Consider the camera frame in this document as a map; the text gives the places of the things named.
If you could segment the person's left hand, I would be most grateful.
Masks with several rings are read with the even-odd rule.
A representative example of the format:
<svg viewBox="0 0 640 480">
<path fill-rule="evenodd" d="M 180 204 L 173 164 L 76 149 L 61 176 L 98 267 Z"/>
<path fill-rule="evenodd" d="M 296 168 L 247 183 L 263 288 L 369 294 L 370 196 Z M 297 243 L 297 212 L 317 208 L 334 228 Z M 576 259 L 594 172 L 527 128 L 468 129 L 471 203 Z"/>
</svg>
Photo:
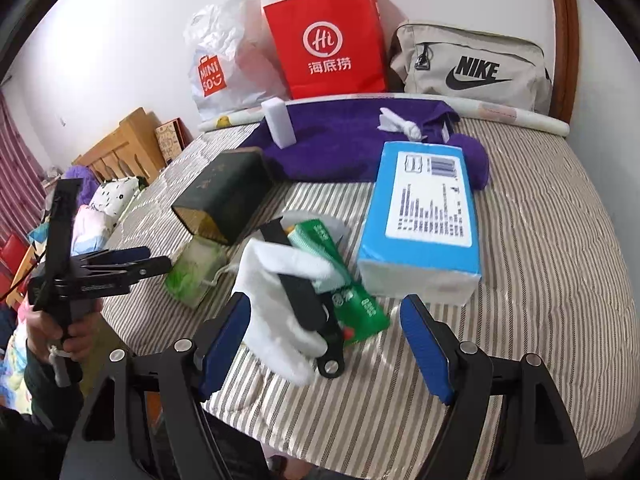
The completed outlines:
<svg viewBox="0 0 640 480">
<path fill-rule="evenodd" d="M 63 351 L 76 361 L 82 361 L 91 352 L 103 304 L 94 300 L 91 311 L 77 322 L 68 326 L 68 337 L 63 342 Z M 51 315 L 42 311 L 32 311 L 26 316 L 27 347 L 38 361 L 49 364 L 50 344 L 63 337 L 63 330 Z"/>
</svg>

